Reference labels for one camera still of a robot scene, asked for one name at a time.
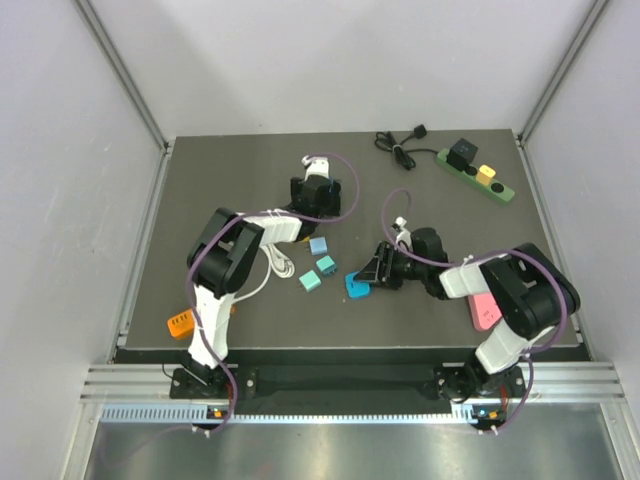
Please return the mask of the pink triangular socket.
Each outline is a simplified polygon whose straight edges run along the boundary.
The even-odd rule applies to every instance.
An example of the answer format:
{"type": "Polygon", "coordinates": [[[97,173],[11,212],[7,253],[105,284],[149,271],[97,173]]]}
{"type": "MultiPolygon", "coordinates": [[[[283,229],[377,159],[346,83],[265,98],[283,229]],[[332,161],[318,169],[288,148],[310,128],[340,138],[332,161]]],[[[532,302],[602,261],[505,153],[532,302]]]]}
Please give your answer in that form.
{"type": "Polygon", "coordinates": [[[491,330],[502,319],[502,313],[491,293],[468,297],[472,324],[479,331],[491,330]]]}

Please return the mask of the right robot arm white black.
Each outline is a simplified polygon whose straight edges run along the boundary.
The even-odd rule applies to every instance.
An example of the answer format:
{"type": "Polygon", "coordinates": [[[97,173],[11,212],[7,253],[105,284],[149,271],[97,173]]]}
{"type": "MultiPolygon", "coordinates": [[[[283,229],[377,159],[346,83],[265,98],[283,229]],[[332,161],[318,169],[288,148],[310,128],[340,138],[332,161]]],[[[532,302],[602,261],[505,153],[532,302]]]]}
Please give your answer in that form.
{"type": "Polygon", "coordinates": [[[439,300],[488,293],[501,314],[460,372],[443,382],[441,392],[459,403],[492,394],[523,354],[581,307],[574,285],[533,243],[453,265],[435,229],[394,229],[396,240],[378,244],[356,281],[391,290],[418,281],[439,300]]]}

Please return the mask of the teal plug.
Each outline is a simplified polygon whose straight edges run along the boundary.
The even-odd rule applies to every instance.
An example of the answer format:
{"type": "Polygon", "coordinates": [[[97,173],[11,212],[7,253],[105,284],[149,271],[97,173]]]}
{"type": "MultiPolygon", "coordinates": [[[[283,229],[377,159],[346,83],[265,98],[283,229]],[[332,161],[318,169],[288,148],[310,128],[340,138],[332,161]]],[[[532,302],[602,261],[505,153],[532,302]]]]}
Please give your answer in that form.
{"type": "Polygon", "coordinates": [[[314,271],[309,270],[298,278],[302,288],[307,292],[311,292],[321,285],[320,276],[314,271]]]}
{"type": "Polygon", "coordinates": [[[325,255],[318,259],[316,266],[324,276],[331,275],[337,270],[337,264],[330,255],[325,255]]]}

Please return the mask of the yellow plug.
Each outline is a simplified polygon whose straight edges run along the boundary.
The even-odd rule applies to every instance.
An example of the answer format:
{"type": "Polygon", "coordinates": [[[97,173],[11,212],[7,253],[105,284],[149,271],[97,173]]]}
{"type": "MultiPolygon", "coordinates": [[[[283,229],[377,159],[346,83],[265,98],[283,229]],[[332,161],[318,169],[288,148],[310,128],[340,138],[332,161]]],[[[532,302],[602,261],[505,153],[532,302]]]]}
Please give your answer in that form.
{"type": "Polygon", "coordinates": [[[495,175],[496,171],[492,167],[488,165],[481,165],[477,170],[476,180],[481,185],[490,186],[495,175]]]}

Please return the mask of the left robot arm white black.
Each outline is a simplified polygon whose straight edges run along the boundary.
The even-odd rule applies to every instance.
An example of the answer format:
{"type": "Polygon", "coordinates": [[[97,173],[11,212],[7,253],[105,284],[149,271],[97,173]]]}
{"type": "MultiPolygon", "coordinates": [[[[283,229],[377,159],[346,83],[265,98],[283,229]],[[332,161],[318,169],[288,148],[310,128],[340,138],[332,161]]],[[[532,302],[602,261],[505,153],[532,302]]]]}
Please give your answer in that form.
{"type": "Polygon", "coordinates": [[[258,252],[310,237],[319,224],[341,213],[341,183],[312,174],[290,181],[291,201],[282,209],[241,214],[216,210],[187,259],[187,293],[194,332],[182,365],[205,396],[220,394],[229,381],[222,361],[236,294],[251,273],[258,252]]]}

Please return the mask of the black cube adapter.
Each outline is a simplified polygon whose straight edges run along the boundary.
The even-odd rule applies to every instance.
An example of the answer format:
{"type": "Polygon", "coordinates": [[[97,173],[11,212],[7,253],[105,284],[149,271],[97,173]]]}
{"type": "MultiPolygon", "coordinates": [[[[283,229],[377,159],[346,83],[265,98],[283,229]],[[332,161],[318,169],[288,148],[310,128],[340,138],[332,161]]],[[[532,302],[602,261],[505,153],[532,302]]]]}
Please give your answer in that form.
{"type": "Polygon", "coordinates": [[[478,147],[475,144],[464,138],[460,138],[449,149],[446,162],[454,169],[464,171],[472,164],[477,152],[478,147]]]}

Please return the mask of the light blue plug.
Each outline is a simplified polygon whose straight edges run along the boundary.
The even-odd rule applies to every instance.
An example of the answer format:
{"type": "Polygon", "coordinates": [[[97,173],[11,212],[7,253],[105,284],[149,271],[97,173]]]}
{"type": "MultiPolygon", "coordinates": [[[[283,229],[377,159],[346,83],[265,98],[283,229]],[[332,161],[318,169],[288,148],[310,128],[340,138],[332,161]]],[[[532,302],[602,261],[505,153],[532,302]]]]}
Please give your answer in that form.
{"type": "Polygon", "coordinates": [[[308,245],[310,253],[314,256],[328,253],[328,244],[325,237],[305,238],[303,242],[308,245]]]}
{"type": "Polygon", "coordinates": [[[370,295],[371,286],[367,283],[355,280],[356,272],[345,276],[345,289],[349,299],[363,299],[370,295]]]}

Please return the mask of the orange power strip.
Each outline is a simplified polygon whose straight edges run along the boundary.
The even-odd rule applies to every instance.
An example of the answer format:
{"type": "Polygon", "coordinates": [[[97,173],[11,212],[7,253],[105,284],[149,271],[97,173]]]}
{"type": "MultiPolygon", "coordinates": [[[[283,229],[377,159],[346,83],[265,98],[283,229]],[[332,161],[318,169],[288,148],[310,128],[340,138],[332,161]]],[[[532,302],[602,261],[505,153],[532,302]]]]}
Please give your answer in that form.
{"type": "Polygon", "coordinates": [[[167,328],[172,338],[184,340],[190,338],[195,330],[193,311],[186,309],[167,320],[167,328]]]}

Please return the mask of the green power strip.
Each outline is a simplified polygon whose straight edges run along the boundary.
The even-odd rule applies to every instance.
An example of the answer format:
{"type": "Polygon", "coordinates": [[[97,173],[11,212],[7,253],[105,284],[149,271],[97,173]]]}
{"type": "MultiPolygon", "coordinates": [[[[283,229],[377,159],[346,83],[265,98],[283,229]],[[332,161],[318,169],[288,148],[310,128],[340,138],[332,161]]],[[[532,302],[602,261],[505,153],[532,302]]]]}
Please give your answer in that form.
{"type": "Polygon", "coordinates": [[[515,198],[515,191],[496,178],[494,178],[490,186],[484,186],[478,183],[476,180],[476,173],[478,169],[473,165],[470,165],[464,171],[458,171],[451,167],[446,162],[448,153],[448,149],[443,149],[436,155],[436,164],[442,167],[445,171],[500,204],[506,205],[515,198]]]}

